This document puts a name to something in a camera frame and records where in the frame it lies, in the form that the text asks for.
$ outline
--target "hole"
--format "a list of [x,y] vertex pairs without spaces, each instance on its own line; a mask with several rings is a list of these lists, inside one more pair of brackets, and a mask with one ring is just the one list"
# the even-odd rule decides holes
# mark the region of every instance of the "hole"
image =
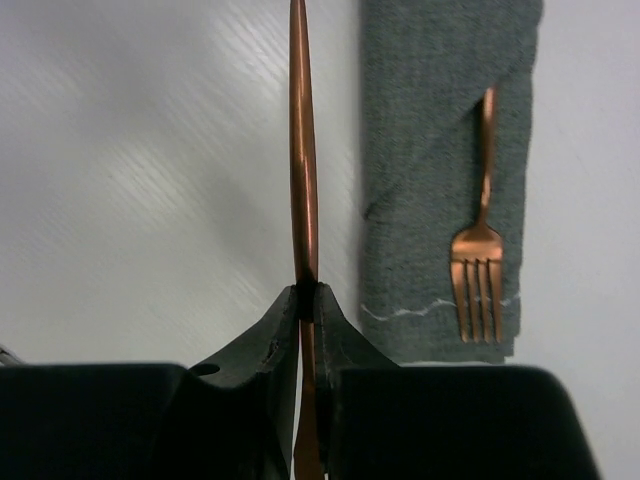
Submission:
[[205,375],[213,375],[214,373],[218,373],[220,371],[220,367],[215,363],[201,363],[200,365],[195,365],[191,367],[191,372],[199,377],[203,377]]

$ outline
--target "utensil handle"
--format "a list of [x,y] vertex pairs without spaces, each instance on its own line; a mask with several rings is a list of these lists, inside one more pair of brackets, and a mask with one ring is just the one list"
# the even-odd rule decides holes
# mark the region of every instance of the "utensil handle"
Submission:
[[311,95],[309,34],[304,1],[291,2],[290,38],[291,219],[296,281],[318,281],[318,193]]
[[489,215],[489,201],[491,200],[491,176],[493,174],[495,157],[496,133],[496,87],[489,88],[482,100],[481,142],[482,162],[484,172],[482,178],[482,195],[480,197],[480,212],[477,223],[486,223]]

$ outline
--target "copper utensil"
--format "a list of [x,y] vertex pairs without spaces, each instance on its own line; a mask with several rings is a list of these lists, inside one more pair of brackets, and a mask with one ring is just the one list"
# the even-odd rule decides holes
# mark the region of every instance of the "copper utensil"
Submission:
[[[318,194],[316,149],[311,97],[309,34],[304,0],[291,0],[289,52],[289,128],[291,220],[296,284],[300,295],[318,282]],[[294,448],[295,476],[323,480],[315,407],[313,318],[300,318],[302,398]]]
[[483,337],[492,338],[489,302],[492,304],[495,339],[502,341],[502,238],[487,224],[491,198],[491,174],[495,154],[496,87],[489,88],[482,101],[482,159],[484,175],[480,210],[475,224],[458,233],[451,244],[451,281],[458,309],[460,337],[469,341],[467,305],[473,341],[480,341],[478,296],[482,307]]

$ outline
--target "white stitching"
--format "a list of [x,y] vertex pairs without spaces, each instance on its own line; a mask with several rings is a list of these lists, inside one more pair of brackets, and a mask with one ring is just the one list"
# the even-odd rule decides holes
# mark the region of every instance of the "white stitching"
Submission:
[[[514,303],[516,300],[520,299],[520,292],[516,293],[513,297],[511,298],[507,298],[506,300],[501,300],[500,301],[500,305],[502,305],[503,307],[508,307],[509,305],[511,305],[512,303]],[[398,318],[398,317],[404,317],[407,315],[417,315],[418,317],[424,317],[426,315],[429,314],[429,312],[431,312],[431,310],[435,310],[436,308],[439,307],[455,307],[456,304],[449,301],[449,300],[443,300],[442,298],[437,298],[436,300],[434,300],[433,302],[431,302],[427,307],[421,309],[421,310],[407,310],[405,308],[400,308],[398,310],[396,310],[395,312],[393,312],[391,315],[387,315],[387,316],[381,316],[381,315],[375,315],[371,310],[369,310],[367,308],[367,306],[363,303],[360,305],[360,309],[365,312],[367,315],[369,315],[371,318],[374,318],[376,320],[378,320],[379,322],[386,322],[388,320],[391,320],[392,318]]]

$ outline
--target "gray napkin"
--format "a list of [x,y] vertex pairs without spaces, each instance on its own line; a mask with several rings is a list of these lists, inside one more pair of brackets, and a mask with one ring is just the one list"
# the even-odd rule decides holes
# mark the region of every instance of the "gray napkin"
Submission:
[[[397,362],[513,355],[531,71],[540,0],[362,2],[365,234],[360,324]],[[498,84],[489,224],[503,237],[502,344],[463,344],[449,276],[453,236],[477,212],[476,104]]]

